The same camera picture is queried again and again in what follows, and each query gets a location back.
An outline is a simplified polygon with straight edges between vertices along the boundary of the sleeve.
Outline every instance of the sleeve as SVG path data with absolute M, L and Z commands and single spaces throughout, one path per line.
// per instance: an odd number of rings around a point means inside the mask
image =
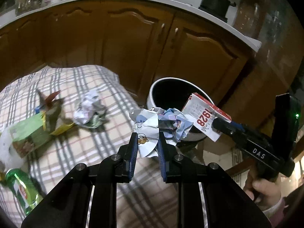
M 284 198 L 281 198 L 276 205 L 263 211 L 266 217 L 270 220 L 272 227 L 276 227 L 284 218 L 284 213 L 283 213 L 284 208 L 285 208 L 285 200 Z

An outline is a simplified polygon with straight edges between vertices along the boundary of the stainless steel surface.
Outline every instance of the stainless steel surface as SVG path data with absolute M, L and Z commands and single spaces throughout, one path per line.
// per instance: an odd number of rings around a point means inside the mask
M 83 163 L 77 164 L 75 166 L 76 170 L 83 170 L 85 167 L 86 167 L 86 165 Z
M 175 158 L 175 160 L 181 161 L 181 160 L 184 159 L 184 156 L 181 155 L 181 154 L 177 154 L 177 155 L 174 156 L 174 158 Z
M 217 170 L 219 168 L 219 165 L 217 163 L 212 162 L 209 164 L 209 167 L 213 170 Z
M 114 155 L 111 156 L 111 159 L 114 160 L 114 161 L 119 160 L 120 159 L 120 155 L 114 154 Z

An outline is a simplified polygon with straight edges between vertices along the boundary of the paper box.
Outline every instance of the paper box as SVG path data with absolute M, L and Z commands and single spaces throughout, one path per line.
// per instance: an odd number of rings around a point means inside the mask
M 191 115 L 193 125 L 214 142 L 217 141 L 222 133 L 212 127 L 213 120 L 216 117 L 220 117 L 227 122 L 231 122 L 229 115 L 211 104 L 198 93 L 191 94 L 182 112 Z

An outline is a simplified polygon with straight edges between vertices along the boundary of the cabinet door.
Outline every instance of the cabinet door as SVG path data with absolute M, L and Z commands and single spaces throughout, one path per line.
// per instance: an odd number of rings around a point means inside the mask
M 62 67 L 94 64 L 100 2 L 77 1 L 44 12 L 43 53 L 47 63 Z
M 97 15 L 100 2 L 77 1 L 65 4 L 63 16 L 63 41 L 66 49 L 66 65 L 77 67 L 94 64 Z
M 0 59 L 0 91 L 2 91 L 2 89 L 18 75 L 18 71 L 14 69 L 13 65 L 13 52 L 9 26 L 0 30 Z
M 172 22 L 173 12 L 155 3 L 106 1 L 97 44 L 100 65 L 144 104 Z
M 42 64 L 40 13 L 25 16 L 12 24 L 11 35 L 15 55 L 15 68 L 27 75 Z
M 226 94 L 250 56 L 247 45 L 202 18 L 178 13 L 174 18 L 155 79 L 185 79 L 215 103 Z
M 66 67 L 66 54 L 63 28 L 63 8 L 55 6 L 43 12 L 41 23 L 42 51 L 44 62 Z

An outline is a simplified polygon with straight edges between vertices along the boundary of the crumpled white paper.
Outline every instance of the crumpled white paper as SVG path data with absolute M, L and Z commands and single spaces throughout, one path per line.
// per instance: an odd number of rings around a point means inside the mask
M 101 104 L 99 95 L 95 89 L 87 92 L 76 104 L 73 114 L 73 121 L 83 127 L 88 123 L 95 113 L 102 115 L 105 107 Z
M 177 109 L 134 109 L 130 111 L 130 118 L 135 122 L 133 132 L 138 134 L 138 151 L 141 158 L 158 156 L 155 147 L 160 131 L 164 132 L 167 143 L 176 145 L 187 136 L 193 125 L 187 115 Z
M 141 158 L 147 157 L 156 147 L 159 138 L 158 115 L 154 111 L 135 109 L 130 111 L 135 122 L 133 132 L 138 134 L 138 151 Z

